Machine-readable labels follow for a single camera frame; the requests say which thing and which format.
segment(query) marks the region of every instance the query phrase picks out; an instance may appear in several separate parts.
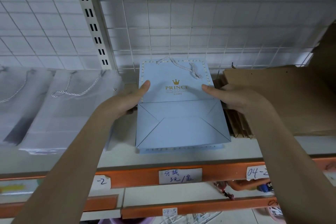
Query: white paper bag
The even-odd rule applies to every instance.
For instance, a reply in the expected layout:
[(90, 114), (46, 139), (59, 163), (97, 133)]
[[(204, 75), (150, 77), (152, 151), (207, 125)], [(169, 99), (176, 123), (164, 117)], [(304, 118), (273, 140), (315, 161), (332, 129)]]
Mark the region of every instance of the white paper bag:
[(31, 154), (63, 153), (95, 108), (122, 89), (115, 70), (57, 71), (19, 149)]
[(17, 145), (39, 111), (55, 71), (0, 67), (0, 144)]

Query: handwritten label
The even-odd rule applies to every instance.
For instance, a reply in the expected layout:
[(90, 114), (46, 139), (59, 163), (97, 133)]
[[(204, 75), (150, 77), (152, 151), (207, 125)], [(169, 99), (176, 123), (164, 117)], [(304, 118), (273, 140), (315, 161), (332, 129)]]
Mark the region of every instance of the handwritten label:
[(202, 181), (202, 168), (170, 169), (159, 171), (160, 184), (190, 183)]
[(95, 175), (91, 185), (91, 190), (97, 189), (111, 189), (111, 178), (105, 175)]
[(246, 179), (260, 179), (260, 178), (269, 178), (267, 168), (265, 165), (263, 166), (254, 166), (247, 167), (246, 170)]
[(175, 215), (177, 215), (177, 207), (162, 209), (162, 216), (170, 217)]

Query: forearm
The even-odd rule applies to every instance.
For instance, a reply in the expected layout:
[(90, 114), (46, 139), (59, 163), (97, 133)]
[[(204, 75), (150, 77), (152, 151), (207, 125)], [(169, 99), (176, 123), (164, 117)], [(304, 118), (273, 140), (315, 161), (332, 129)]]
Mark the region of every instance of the forearm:
[(334, 223), (336, 193), (275, 110), (246, 115), (287, 223)]
[(13, 224), (79, 223), (112, 123), (95, 111)]

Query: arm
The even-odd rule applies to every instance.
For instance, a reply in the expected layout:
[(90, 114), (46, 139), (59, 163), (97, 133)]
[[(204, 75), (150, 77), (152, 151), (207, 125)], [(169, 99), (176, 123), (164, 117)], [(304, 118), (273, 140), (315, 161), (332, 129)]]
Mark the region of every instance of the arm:
[(97, 107), (12, 224), (79, 223), (112, 123), (139, 102), (149, 85), (146, 81), (135, 93)]
[(335, 223), (336, 189), (283, 124), (272, 104), (255, 91), (226, 85), (202, 89), (245, 114), (257, 137), (276, 198), (290, 223)]

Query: orange shelf beam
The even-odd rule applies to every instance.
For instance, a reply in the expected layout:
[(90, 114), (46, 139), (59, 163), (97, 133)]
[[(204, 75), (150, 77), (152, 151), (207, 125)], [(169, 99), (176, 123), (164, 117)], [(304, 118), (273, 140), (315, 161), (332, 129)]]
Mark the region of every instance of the orange shelf beam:
[(121, 215), (123, 219), (131, 219), (162, 216), (163, 208), (173, 207), (177, 207), (177, 213), (181, 215), (192, 213), (221, 212), (247, 208), (261, 208), (276, 205), (278, 205), (276, 197), (243, 197), (237, 198), (233, 201), (230, 199), (218, 199), (164, 205), (128, 206), (121, 209)]
[[(336, 155), (324, 157), (312, 157), (318, 168), (322, 171), (336, 171)], [(127, 188), (137, 186), (159, 185), (159, 170), (167, 169), (191, 169), (202, 168), (202, 181), (230, 181), (246, 179), (246, 169), (250, 166), (265, 165), (264, 161), (241, 161), (225, 162), (216, 164), (199, 164), (199, 165), (179, 165), (166, 167), (151, 167), (115, 170), (114, 168), (105, 167), (99, 169), (96, 175), (106, 175), (111, 178), (111, 188)], [(0, 175), (2, 180), (22, 180), (22, 179), (39, 179), (45, 177), (47, 172), (43, 173), (21, 173)]]
[[(84, 212), (112, 210), (117, 206), (118, 195), (88, 197)], [(0, 204), (0, 218), (14, 218), (19, 214), (25, 202)]]

